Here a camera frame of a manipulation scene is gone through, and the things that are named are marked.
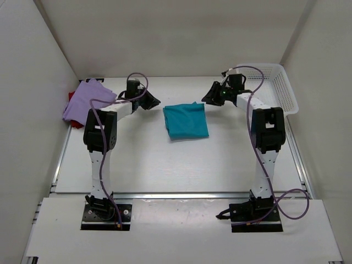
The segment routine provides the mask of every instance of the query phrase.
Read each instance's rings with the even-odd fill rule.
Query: purple cable
[[[255,147],[255,144],[254,142],[252,141],[252,137],[251,137],[251,128],[250,128],[250,122],[249,122],[249,110],[250,110],[250,102],[252,100],[252,96],[254,95],[254,93],[256,91],[259,90],[259,88],[263,85],[264,83],[264,79],[265,79],[265,76],[264,76],[264,73],[259,70],[258,68],[256,67],[253,67],[253,66],[237,66],[237,67],[234,67],[232,68],[231,70],[234,70],[234,69],[240,69],[240,68],[251,68],[251,69],[255,69],[257,70],[261,75],[262,75],[262,80],[259,84],[259,86],[250,94],[249,98],[248,98],[248,103],[247,103],[247,109],[246,109],[246,119],[247,119],[247,129],[248,129],[248,134],[249,134],[249,138],[250,138],[250,141],[251,141],[251,145],[252,145],[252,148],[254,150],[254,153],[255,153],[255,156],[257,157],[257,160],[259,161],[259,164],[260,166],[262,167],[263,171],[264,171],[264,174],[268,180],[268,183],[269,183],[269,187],[270,187],[270,191],[271,191],[271,194],[274,198],[274,206],[262,217],[258,218],[258,219],[255,219],[255,220],[251,220],[251,221],[247,221],[247,222],[241,222],[241,223],[234,223],[232,224],[233,226],[242,226],[242,225],[245,225],[245,224],[252,224],[252,223],[256,223],[256,222],[259,222],[259,221],[262,221],[264,218],[266,218],[274,209],[275,207],[278,207],[278,209],[280,210],[280,212],[286,216],[287,218],[289,219],[292,219],[292,220],[297,220],[297,219],[301,219],[303,216],[305,216],[308,212],[308,209],[309,209],[309,195],[308,193],[305,191],[305,190],[302,190],[302,189],[291,189],[291,190],[288,190],[286,191],[283,195],[281,195],[279,198],[276,198],[275,197],[275,193],[274,193],[274,188],[273,188],[273,185],[270,181],[270,178],[269,178],[269,174],[267,173],[262,161],[260,160],[260,157],[259,157],[259,154],[257,153],[256,151],[256,147]],[[295,191],[300,191],[301,193],[303,193],[305,196],[306,196],[306,199],[307,199],[307,205],[306,205],[306,208],[304,210],[304,212],[300,215],[300,216],[297,216],[297,217],[291,217],[289,216],[288,214],[286,214],[280,207],[279,205],[279,202],[280,200],[285,197],[286,195],[288,195],[289,193],[293,193]]]
[[[143,73],[131,73],[130,75],[127,76],[127,80],[126,81],[128,81],[129,78],[132,75],[134,75],[134,74],[139,74],[139,75],[143,76],[145,78],[146,82],[147,82],[146,86],[145,86],[145,89],[144,89],[144,91],[143,91],[143,93],[141,95],[138,95],[137,97],[134,97],[132,99],[123,100],[123,101],[107,102],[107,101],[103,101],[103,100],[99,100],[99,99],[91,99],[91,100],[89,100],[89,104],[90,104],[90,106],[91,106],[91,108],[93,110],[95,118],[97,119],[97,122],[98,122],[100,130],[101,130],[102,138],[103,138],[103,159],[101,161],[100,168],[99,168],[100,185],[101,185],[101,188],[104,191],[107,199],[109,199],[109,201],[114,205],[115,211],[117,212],[117,215],[118,215],[118,218],[119,218],[118,219],[118,223],[121,224],[121,225],[122,225],[122,219],[121,219],[120,210],[119,210],[117,204],[114,202],[113,198],[110,197],[110,194],[108,194],[106,192],[106,189],[105,189],[105,186],[104,186],[104,183],[103,183],[102,170],[103,170],[103,166],[104,166],[104,162],[105,162],[105,158],[106,158],[107,143],[106,143],[106,137],[105,137],[105,133],[104,133],[103,124],[101,123],[99,115],[98,115],[96,109],[93,106],[93,102],[101,102],[101,103],[109,103],[109,105],[117,105],[119,103],[127,103],[127,102],[135,101],[135,100],[138,100],[139,98],[141,98],[147,92],[147,89],[148,89],[148,86],[149,86],[149,81],[148,81],[148,78]]]

